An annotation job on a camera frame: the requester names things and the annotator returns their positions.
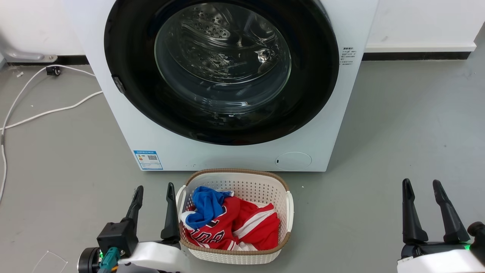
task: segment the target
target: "white cable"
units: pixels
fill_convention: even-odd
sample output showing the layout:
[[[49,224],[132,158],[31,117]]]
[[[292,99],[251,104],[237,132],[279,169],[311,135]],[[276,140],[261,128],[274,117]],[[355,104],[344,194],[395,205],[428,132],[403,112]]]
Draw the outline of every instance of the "white cable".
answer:
[[[62,68],[68,68],[68,69],[71,69],[71,70],[74,70],[74,71],[78,71],[78,72],[82,72],[82,73],[86,73],[88,75],[91,75],[93,77],[95,77],[94,74],[91,74],[89,72],[86,72],[84,70],[81,70],[81,69],[76,69],[76,68],[71,68],[71,67],[67,67],[67,66],[61,66],[61,65],[50,65],[50,66],[46,66],[44,68],[42,68],[41,70],[39,70],[36,74],[34,74],[34,76],[32,76],[28,81],[27,83],[24,85],[24,88],[22,88],[22,90],[20,91],[20,93],[17,95],[17,97],[15,98],[14,100],[14,103],[12,104],[12,106],[10,106],[10,110],[8,110],[8,113],[7,113],[7,116],[5,117],[5,121],[3,122],[3,126],[2,126],[2,129],[1,129],[1,155],[3,157],[3,181],[2,181],[2,184],[1,184],[1,188],[0,188],[0,204],[1,204],[1,200],[2,200],[2,197],[3,197],[3,190],[5,189],[5,181],[7,180],[7,158],[5,157],[5,129],[7,128],[11,128],[11,127],[14,127],[14,126],[17,126],[19,124],[22,124],[24,122],[28,122],[30,120],[33,120],[35,118],[38,118],[40,116],[43,116],[43,115],[46,115],[46,114],[49,114],[49,113],[53,113],[53,112],[57,112],[57,111],[62,111],[62,110],[66,110],[66,109],[71,109],[71,108],[74,108],[76,106],[78,106],[79,104],[85,102],[86,100],[88,100],[89,98],[97,95],[97,94],[100,94],[102,93],[102,91],[100,92],[97,92],[95,94],[92,94],[90,96],[88,96],[87,98],[85,98],[84,100],[78,102],[77,104],[73,105],[73,106],[69,106],[69,107],[65,107],[65,108],[60,108],[60,109],[56,109],[56,110],[52,110],[52,111],[48,111],[48,112],[45,112],[45,113],[42,113],[42,114],[39,114],[37,116],[34,116],[34,117],[31,117],[29,119],[26,119],[26,120],[23,120],[21,122],[17,122],[15,124],[12,124],[10,126],[6,126],[7,125],[7,122],[8,122],[8,118],[10,117],[10,114],[12,113],[12,110],[14,109],[15,107],[15,104],[17,103],[18,101],[18,98],[20,98],[20,95],[22,95],[22,93],[24,92],[25,88],[29,85],[29,83],[42,71],[46,70],[46,68],[49,68],[49,67],[62,67]]]
[[[103,93],[103,91],[100,91],[100,92],[96,92],[96,93],[94,93],[94,94],[91,94],[91,95],[87,96],[86,98],[82,99],[82,101],[80,101],[80,102],[76,103],[75,105],[68,106],[68,107],[64,107],[64,108],[59,108],[59,109],[55,109],[55,110],[50,110],[50,111],[44,112],[44,113],[42,113],[42,114],[38,114],[38,115],[33,116],[33,117],[31,117],[31,118],[24,119],[24,120],[22,120],[22,121],[19,121],[19,122],[17,122],[17,123],[14,123],[14,124],[12,124],[12,125],[8,125],[7,127],[5,127],[5,129],[12,128],[12,127],[15,127],[15,126],[17,126],[17,125],[21,125],[21,124],[23,124],[23,123],[26,123],[26,122],[28,122],[28,121],[31,121],[31,120],[33,120],[33,119],[36,119],[36,118],[38,118],[38,117],[41,117],[41,116],[44,116],[44,115],[47,115],[47,114],[50,114],[50,113],[55,113],[55,112],[59,112],[59,111],[62,111],[62,110],[72,109],[72,108],[74,108],[74,107],[79,106],[81,103],[83,103],[83,102],[87,101],[88,99],[90,99],[90,98],[92,98],[92,97],[94,97],[94,96],[96,96],[96,95],[99,95],[99,94],[101,94],[101,93]]]

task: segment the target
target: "door glass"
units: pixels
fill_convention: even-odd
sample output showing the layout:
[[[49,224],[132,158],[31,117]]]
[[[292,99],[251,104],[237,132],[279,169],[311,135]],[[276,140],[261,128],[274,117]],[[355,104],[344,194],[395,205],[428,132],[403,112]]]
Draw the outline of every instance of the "door glass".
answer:
[[[278,29],[227,3],[198,4],[171,16],[157,34],[155,58],[179,97],[222,114],[263,106],[291,71],[290,50]]]

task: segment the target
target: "metal bracket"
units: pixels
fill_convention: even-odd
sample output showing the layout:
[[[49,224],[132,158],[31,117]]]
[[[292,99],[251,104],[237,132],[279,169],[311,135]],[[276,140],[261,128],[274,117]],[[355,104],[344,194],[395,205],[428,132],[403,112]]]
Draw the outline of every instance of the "metal bracket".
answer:
[[[53,63],[57,60],[57,55],[19,51],[10,45],[2,34],[0,34],[0,54],[7,63]]]

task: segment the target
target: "brown basket rim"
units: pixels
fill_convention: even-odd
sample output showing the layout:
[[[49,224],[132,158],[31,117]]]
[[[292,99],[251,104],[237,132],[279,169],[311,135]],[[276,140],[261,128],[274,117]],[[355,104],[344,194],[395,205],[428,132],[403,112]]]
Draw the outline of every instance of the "brown basket rim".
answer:
[[[288,188],[288,185],[286,182],[281,178],[280,176],[272,173],[272,172],[267,172],[267,171],[255,171],[255,170],[247,170],[247,169],[206,169],[206,170],[201,170],[197,171],[194,174],[189,177],[187,180],[187,183],[185,184],[186,186],[189,185],[189,183],[196,178],[197,176],[204,174],[204,173],[209,173],[209,172],[238,172],[238,173],[249,173],[249,174],[259,174],[259,175],[265,175],[272,177],[276,180],[278,180],[283,187],[285,188],[286,191],[289,191],[290,189]],[[205,247],[200,247],[196,246],[194,244],[191,244],[190,242],[186,241],[184,239],[184,234],[183,234],[183,225],[179,223],[179,231],[180,231],[180,242],[182,245],[187,247],[188,249],[192,250],[197,250],[197,251],[202,251],[202,252],[208,252],[208,253],[215,253],[215,254],[224,254],[224,255],[268,255],[268,254],[273,254],[275,252],[280,251],[285,244],[288,242],[288,239],[290,239],[290,234],[291,232],[287,232],[281,243],[278,244],[277,247],[269,250],[261,250],[261,251],[235,251],[235,250],[222,250],[222,249],[213,249],[213,248],[205,248]]]

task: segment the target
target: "red jersey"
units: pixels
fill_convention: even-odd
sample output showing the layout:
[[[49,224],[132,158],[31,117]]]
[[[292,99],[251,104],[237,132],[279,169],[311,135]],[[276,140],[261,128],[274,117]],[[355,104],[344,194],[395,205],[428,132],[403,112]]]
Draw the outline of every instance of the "red jersey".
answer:
[[[223,250],[269,250],[278,245],[280,220],[273,204],[264,207],[226,197],[223,213],[200,229],[185,224],[186,211],[181,214],[184,231],[189,242],[201,247]]]

